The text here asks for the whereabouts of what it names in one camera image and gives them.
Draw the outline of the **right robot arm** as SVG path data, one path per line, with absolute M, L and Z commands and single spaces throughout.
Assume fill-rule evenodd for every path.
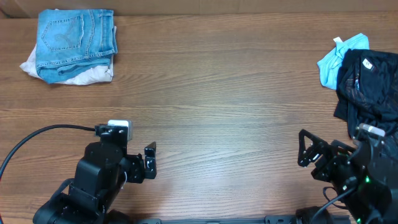
M 303 129 L 298 134 L 298 165 L 315 165 L 315 180 L 331 183 L 337 196 L 319 208 L 310 223 L 319 222 L 326 208 L 340 201 L 356 223 L 397 223 L 397 155 L 383 130 L 357 128 L 351 147 L 327 143 Z

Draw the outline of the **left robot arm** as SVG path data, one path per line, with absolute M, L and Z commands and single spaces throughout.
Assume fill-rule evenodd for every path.
M 154 179 L 156 143 L 144 155 L 129 155 L 126 148 L 110 142 L 87 145 L 75 177 L 65 180 L 33 217 L 34 223 L 131 223 L 128 215 L 110 210 L 126 183 Z

